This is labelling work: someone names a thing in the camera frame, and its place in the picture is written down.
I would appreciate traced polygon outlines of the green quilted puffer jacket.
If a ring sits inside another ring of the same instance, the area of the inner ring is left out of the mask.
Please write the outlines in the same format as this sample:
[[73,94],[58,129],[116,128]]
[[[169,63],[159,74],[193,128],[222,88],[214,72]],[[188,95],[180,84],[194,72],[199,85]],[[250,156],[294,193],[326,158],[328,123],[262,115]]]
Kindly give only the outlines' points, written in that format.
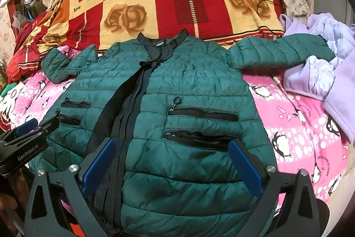
[[79,164],[106,138],[114,160],[93,197],[107,225],[135,236],[233,236],[253,206],[227,153],[240,139],[265,165],[276,159],[245,69],[332,60],[320,36],[246,37],[225,49],[187,31],[140,34],[68,58],[49,51],[41,69],[54,84],[73,78],[45,115],[59,127],[30,161],[50,173]]

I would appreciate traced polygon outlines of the white green patterned cloth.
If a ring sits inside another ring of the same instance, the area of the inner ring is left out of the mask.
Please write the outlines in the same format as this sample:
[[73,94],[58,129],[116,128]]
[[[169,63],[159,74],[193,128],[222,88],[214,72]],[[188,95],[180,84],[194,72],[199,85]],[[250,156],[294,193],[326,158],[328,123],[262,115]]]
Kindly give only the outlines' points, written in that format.
[[23,82],[14,84],[14,87],[8,90],[6,95],[1,99],[1,129],[3,131],[11,129],[11,125],[14,124],[16,100],[24,89],[24,86]]

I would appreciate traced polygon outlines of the red frilled pillow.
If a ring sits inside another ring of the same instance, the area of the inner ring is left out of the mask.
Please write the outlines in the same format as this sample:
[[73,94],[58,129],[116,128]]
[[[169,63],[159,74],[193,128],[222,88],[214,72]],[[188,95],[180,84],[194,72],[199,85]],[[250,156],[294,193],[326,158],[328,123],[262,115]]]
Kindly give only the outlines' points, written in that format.
[[49,27],[55,16],[53,11],[40,13],[27,23],[16,37],[14,55],[6,68],[8,83],[18,82],[24,76],[33,76],[39,70],[47,52],[59,46],[61,37],[49,35]]

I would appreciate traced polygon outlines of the pink penguin bed sheet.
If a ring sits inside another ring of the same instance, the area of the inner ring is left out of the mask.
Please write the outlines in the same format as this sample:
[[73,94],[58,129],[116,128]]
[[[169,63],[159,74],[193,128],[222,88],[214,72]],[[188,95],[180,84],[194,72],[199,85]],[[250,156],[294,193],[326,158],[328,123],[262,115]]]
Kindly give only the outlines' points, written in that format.
[[[68,48],[59,49],[68,58],[72,54]],[[312,174],[318,174],[315,181],[318,195],[328,197],[330,185],[325,178],[325,159],[320,152],[328,145],[339,145],[340,137],[326,128],[330,117],[321,109],[316,100],[308,100],[302,105],[302,98],[292,100],[277,88],[267,77],[244,76],[249,85],[256,109],[272,145],[276,165],[282,171],[291,171],[304,165]],[[15,119],[11,128],[23,125],[35,118],[43,122],[50,107],[56,102],[73,78],[59,84],[47,79],[43,70],[31,77],[19,94],[15,104]]]

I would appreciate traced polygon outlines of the lavender fleece garment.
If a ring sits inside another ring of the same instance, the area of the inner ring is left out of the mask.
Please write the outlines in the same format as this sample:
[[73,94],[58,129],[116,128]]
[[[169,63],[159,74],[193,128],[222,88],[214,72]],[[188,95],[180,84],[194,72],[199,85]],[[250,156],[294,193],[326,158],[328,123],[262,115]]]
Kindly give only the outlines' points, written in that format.
[[333,122],[354,143],[354,25],[347,26],[330,13],[312,14],[307,24],[282,14],[280,22],[285,36],[322,36],[335,54],[329,61],[312,54],[306,63],[286,70],[284,89],[323,101]]

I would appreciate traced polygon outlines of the red orange rose blanket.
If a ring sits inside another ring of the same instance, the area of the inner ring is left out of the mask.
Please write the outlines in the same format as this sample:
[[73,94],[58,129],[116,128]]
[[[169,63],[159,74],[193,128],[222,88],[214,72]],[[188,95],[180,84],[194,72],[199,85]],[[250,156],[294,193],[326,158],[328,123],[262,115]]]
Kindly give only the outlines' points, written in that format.
[[143,34],[170,38],[182,30],[202,40],[233,44],[247,36],[283,35],[282,0],[61,0],[50,36],[59,45],[107,50]]

